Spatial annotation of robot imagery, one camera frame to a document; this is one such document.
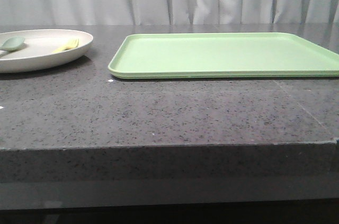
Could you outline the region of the beige round plate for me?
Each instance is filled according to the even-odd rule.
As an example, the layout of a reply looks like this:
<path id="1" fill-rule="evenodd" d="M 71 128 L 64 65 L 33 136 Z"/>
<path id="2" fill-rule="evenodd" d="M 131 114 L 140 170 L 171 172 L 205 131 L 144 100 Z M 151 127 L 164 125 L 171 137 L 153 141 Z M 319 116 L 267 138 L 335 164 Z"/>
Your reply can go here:
<path id="1" fill-rule="evenodd" d="M 66 64 L 80 58 L 93 42 L 87 32 L 68 29 L 39 29 L 1 33 L 1 43 L 15 36 L 25 38 L 24 45 L 14 52 L 1 51 L 1 73 L 21 73 Z M 56 53 L 71 39 L 78 39 L 76 48 Z"/>

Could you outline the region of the yellow plastic fork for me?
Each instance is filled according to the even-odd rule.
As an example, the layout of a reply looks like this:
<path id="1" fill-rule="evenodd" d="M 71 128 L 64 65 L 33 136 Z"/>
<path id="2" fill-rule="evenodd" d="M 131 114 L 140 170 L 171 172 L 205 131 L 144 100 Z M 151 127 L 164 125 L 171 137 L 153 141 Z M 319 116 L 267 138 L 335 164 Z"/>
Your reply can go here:
<path id="1" fill-rule="evenodd" d="M 70 39 L 64 45 L 55 49 L 52 53 L 59 53 L 59 52 L 63 52 L 66 50 L 77 48 L 78 44 L 79 44 L 79 39 Z"/>

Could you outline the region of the light green plastic tray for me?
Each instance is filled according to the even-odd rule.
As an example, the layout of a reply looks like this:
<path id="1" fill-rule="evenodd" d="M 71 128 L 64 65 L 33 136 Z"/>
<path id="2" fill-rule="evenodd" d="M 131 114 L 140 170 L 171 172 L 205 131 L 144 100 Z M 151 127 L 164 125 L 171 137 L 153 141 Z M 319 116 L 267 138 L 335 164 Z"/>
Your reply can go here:
<path id="1" fill-rule="evenodd" d="M 122 79 L 337 77 L 338 54 L 282 32 L 133 34 L 108 69 Z"/>

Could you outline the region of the pale green plastic spoon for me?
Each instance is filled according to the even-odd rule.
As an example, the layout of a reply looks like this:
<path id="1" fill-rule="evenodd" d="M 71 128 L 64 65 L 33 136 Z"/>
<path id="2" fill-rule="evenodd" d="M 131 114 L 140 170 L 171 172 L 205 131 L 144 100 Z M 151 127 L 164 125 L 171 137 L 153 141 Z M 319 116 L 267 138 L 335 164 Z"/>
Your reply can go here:
<path id="1" fill-rule="evenodd" d="M 1 44 L 1 56 L 10 52 L 19 51 L 24 47 L 25 38 L 15 36 L 7 39 Z"/>

